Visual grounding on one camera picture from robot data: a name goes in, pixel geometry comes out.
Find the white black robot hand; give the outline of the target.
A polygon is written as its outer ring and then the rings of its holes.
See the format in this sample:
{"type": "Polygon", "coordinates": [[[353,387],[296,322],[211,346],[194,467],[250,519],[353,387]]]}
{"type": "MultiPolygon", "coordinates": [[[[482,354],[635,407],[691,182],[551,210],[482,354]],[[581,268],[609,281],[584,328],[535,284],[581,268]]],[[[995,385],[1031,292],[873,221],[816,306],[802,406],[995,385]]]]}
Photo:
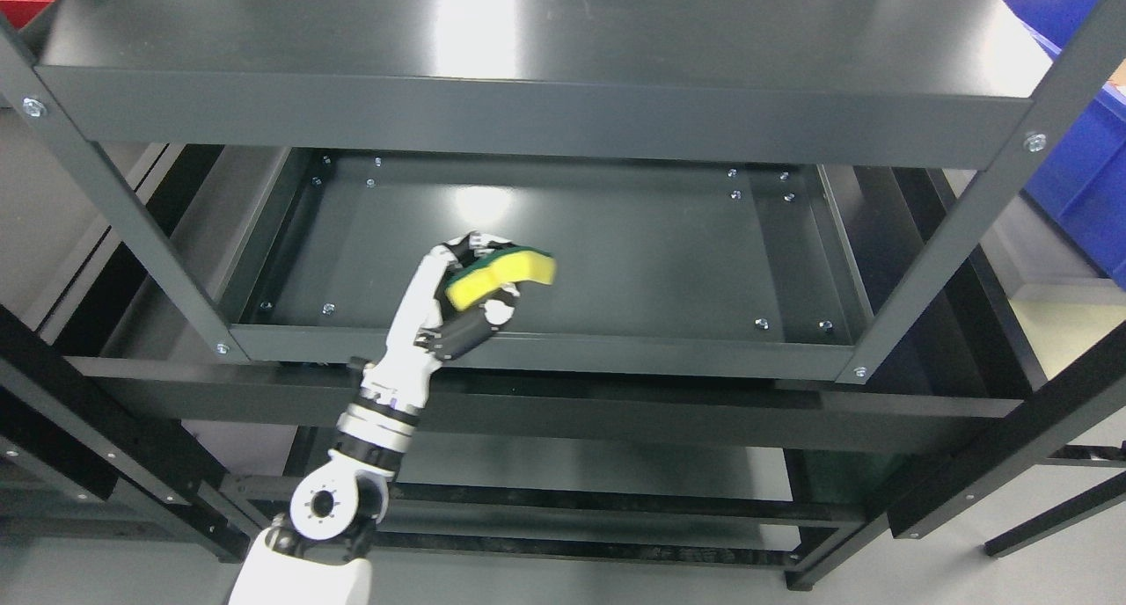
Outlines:
{"type": "Polygon", "coordinates": [[[455,361],[509,324],[520,297],[515,284],[500,285],[463,311],[448,301],[446,284],[474,263],[513,247],[504,237],[479,231],[435,244],[399,302],[383,357],[361,370],[359,399],[365,404],[419,413],[430,376],[445,361],[455,361]]]}

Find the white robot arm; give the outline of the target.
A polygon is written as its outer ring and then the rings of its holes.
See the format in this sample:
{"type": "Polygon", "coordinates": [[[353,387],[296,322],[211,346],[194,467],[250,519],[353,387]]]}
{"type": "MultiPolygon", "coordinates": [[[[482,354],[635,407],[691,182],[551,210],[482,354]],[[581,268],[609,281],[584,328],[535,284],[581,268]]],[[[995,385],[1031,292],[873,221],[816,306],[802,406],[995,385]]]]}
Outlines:
{"type": "Polygon", "coordinates": [[[289,509],[252,542],[230,604],[370,600],[370,537],[427,401],[427,389],[361,386],[339,417],[325,464],[303,477],[289,509]]]}

